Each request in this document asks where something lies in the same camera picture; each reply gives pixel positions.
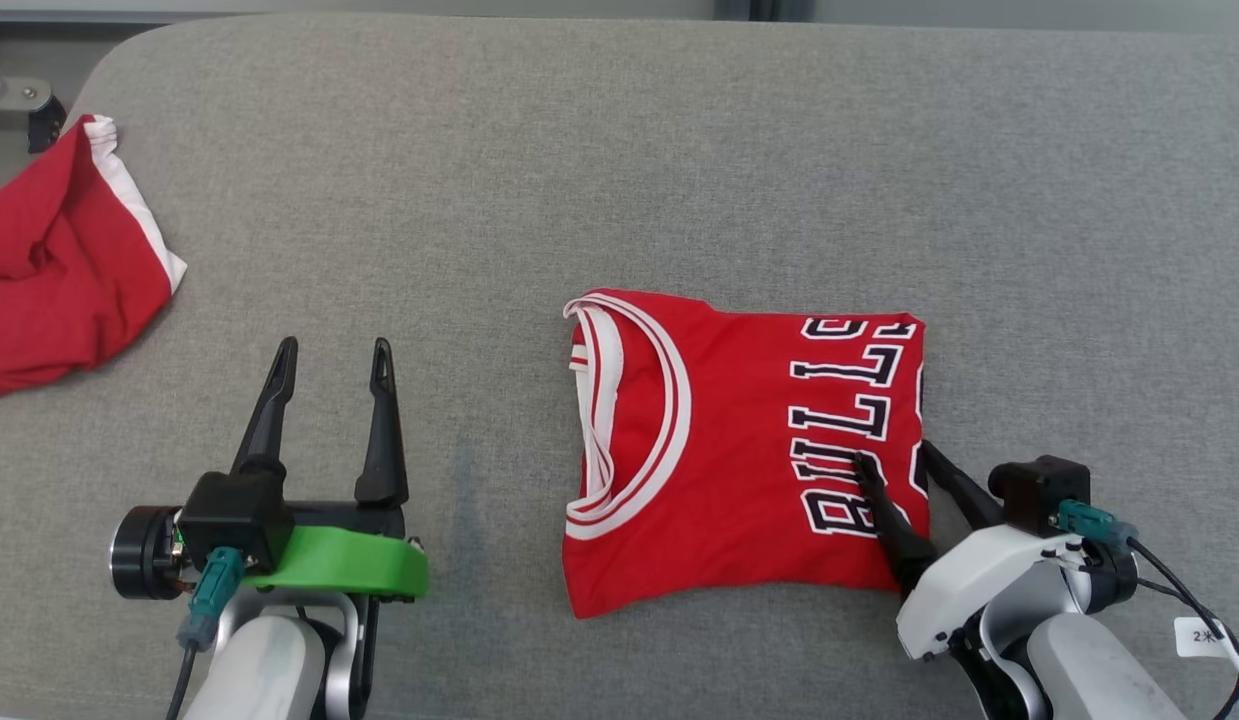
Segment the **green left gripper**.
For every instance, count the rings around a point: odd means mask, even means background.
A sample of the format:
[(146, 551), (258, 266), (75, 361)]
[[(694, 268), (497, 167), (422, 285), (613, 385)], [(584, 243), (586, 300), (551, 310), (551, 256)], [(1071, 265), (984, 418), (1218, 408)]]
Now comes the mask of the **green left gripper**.
[[(280, 463), (284, 414), (296, 383), (299, 340), (285, 337), (273, 356), (232, 471)], [(361, 594), (387, 602), (413, 602), (430, 591), (430, 561), (408, 537), (409, 486), (392, 345), (377, 338), (369, 392), (375, 402), (362, 473), (351, 501), (295, 502), (295, 527), (271, 574), (249, 574), (259, 589)]]

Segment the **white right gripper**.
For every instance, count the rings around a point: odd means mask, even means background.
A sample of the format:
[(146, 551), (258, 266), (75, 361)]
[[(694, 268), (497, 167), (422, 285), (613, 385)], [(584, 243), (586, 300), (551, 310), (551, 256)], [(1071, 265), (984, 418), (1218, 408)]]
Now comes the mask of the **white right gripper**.
[(1063, 553), (1068, 544), (1082, 542), (1075, 534), (1043, 538), (1000, 525), (1006, 520), (1004, 507), (929, 439), (921, 442), (921, 457), (927, 477), (952, 496), (968, 527), (975, 530), (942, 556), (890, 501), (878, 465), (866, 454), (856, 454), (852, 460), (890, 574), (901, 597), (907, 597), (895, 625), (912, 661), (947, 652), (947, 641), (939, 634), (957, 632), (1032, 566), (1047, 561), (1044, 551)]

